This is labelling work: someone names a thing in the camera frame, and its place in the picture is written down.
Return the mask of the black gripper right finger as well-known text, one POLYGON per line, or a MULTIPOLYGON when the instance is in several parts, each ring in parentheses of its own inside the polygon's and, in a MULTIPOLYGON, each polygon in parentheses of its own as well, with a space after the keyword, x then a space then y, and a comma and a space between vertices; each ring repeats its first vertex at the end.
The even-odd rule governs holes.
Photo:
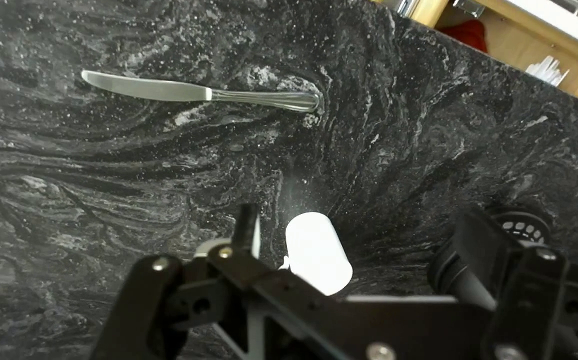
POLYGON ((482 360, 578 360, 578 263, 537 242, 543 219, 462 211, 430 263, 438 294, 482 309, 482 360))

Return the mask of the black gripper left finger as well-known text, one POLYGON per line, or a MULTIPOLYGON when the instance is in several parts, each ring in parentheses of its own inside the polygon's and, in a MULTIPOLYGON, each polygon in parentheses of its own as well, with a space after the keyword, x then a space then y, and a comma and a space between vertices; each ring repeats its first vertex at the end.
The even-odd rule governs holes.
POLYGON ((308 283, 260 263, 260 208, 240 208, 231 239, 203 244, 193 263, 138 261, 91 360, 177 360, 198 327, 214 327, 243 360, 331 360, 336 305, 308 283))

